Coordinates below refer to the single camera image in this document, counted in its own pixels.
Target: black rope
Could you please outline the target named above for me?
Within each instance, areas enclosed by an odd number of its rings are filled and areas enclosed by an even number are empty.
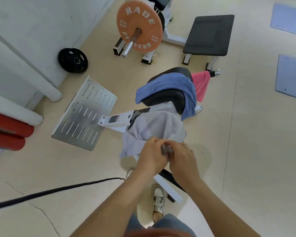
[[[59,192],[59,191],[70,190],[70,189],[74,189],[74,188],[78,188],[78,187],[85,186],[85,185],[90,185],[90,184],[98,184],[98,183],[105,182],[105,181],[112,180],[112,179],[125,180],[124,178],[114,177],[114,178],[101,179],[101,180],[92,181],[92,182],[86,182],[86,183],[82,183],[82,184],[74,184],[74,185],[70,185],[70,186],[59,187],[59,188],[56,188],[56,189],[52,189],[52,190],[48,190],[48,191],[42,191],[42,192],[22,196],[20,198],[0,202],[0,209],[4,208],[4,207],[9,207],[9,206],[12,206],[12,205],[15,205],[15,204],[19,204],[19,203],[22,203],[22,202],[25,202],[25,201],[28,201],[28,200],[31,200],[31,199],[35,199],[35,198],[38,198],[38,197],[42,197],[42,196],[45,196],[45,195],[50,195],[50,194],[53,194],[53,193],[56,193],[56,192]]]

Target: gym machine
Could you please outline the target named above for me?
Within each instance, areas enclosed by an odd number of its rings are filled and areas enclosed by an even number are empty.
[[[151,64],[161,41],[183,46],[188,65],[192,55],[211,55],[205,70],[211,71],[219,56],[227,55],[234,15],[196,17],[187,39],[171,35],[167,29],[172,21],[173,0],[125,0],[117,14],[117,27],[121,35],[113,48],[115,55],[127,57],[131,48],[144,52],[142,63]]]

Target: gray towel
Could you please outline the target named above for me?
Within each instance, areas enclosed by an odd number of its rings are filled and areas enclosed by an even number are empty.
[[[123,133],[123,150],[120,158],[139,155],[146,140],[152,136],[182,143],[186,137],[186,131],[180,116],[168,111],[142,113],[133,126]],[[170,147],[163,148],[164,152],[171,150]]]

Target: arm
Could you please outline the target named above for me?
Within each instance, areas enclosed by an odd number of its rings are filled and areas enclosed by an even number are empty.
[[[201,180],[194,153],[185,143],[168,141],[166,144],[174,150],[170,154],[170,170],[174,179],[202,212],[215,237],[260,237]]]
[[[167,164],[161,154],[166,140],[149,139],[136,169],[79,227],[71,237],[123,236],[145,185]]]

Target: metal foot plate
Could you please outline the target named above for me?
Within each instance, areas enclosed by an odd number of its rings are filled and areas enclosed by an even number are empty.
[[[98,121],[102,115],[110,115],[116,100],[116,95],[88,76],[51,137],[92,151],[103,130]]]

